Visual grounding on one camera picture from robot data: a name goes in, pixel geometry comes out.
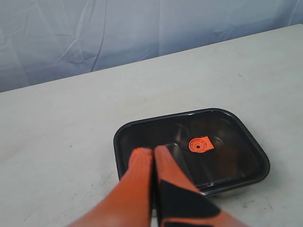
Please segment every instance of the table surface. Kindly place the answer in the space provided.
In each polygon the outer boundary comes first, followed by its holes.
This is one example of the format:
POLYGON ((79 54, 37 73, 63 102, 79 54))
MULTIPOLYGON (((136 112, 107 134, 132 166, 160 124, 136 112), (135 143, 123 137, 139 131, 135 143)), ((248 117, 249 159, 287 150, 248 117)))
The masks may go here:
POLYGON ((302 59, 297 25, 0 93, 1 224, 67 225, 118 182, 120 126, 217 107, 243 121, 271 170, 212 200, 251 226, 301 226, 302 59))

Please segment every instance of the black tray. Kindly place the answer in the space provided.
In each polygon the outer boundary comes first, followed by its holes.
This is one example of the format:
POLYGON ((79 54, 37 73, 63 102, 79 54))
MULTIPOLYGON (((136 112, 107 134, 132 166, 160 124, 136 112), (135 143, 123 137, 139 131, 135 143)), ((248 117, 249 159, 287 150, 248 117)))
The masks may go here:
POLYGON ((134 148, 166 145, 183 172, 204 195, 257 183, 269 173, 269 160, 244 124, 222 109, 155 117, 122 126, 114 148, 119 179, 134 148), (214 149, 190 151, 193 138, 208 136, 214 149))

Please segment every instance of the white table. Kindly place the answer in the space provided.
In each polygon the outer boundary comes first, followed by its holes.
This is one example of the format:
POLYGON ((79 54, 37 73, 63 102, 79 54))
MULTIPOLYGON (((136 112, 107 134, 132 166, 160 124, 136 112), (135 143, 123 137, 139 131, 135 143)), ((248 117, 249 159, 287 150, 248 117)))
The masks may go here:
POLYGON ((303 224, 303 26, 0 93, 0 220, 64 226, 118 182, 129 121, 218 107, 267 153, 268 177, 216 204, 249 225, 303 224))

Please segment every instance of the orange cap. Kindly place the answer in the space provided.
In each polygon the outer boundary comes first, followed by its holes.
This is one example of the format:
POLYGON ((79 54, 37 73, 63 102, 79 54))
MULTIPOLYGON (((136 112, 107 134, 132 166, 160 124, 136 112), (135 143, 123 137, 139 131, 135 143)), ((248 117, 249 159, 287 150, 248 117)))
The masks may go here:
POLYGON ((204 153, 208 150, 214 149, 214 146, 209 140, 208 136, 193 138, 189 142, 188 147, 190 151, 196 153, 204 153))

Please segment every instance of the white backdrop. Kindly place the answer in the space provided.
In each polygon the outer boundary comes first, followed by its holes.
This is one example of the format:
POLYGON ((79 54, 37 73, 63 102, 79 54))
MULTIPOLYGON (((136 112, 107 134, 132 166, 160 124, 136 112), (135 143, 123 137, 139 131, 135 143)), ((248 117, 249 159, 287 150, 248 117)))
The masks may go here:
POLYGON ((298 23, 301 0, 0 0, 0 92, 298 23))

